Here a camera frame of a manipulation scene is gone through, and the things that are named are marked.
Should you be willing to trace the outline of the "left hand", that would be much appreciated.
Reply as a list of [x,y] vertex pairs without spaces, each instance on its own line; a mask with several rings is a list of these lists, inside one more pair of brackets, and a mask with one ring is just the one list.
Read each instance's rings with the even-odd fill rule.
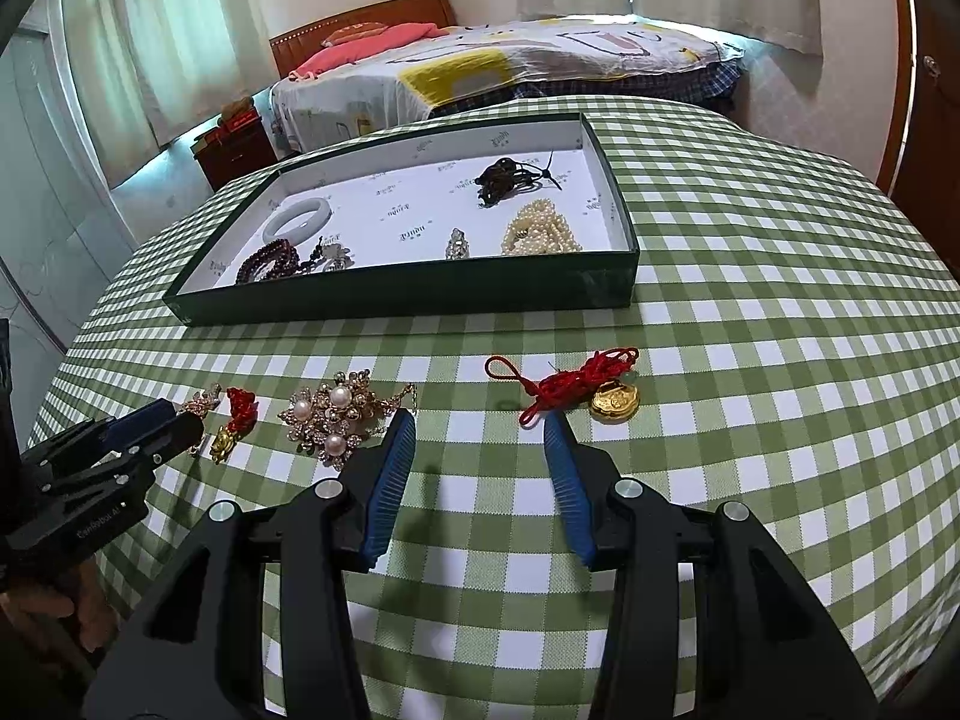
[[43,585],[25,585],[3,592],[3,613],[16,632],[41,649],[49,646],[43,622],[75,617],[80,626],[80,644],[87,652],[94,652],[114,639],[116,610],[101,587],[101,574],[94,559],[82,562],[68,578],[75,582],[75,587],[66,595]]

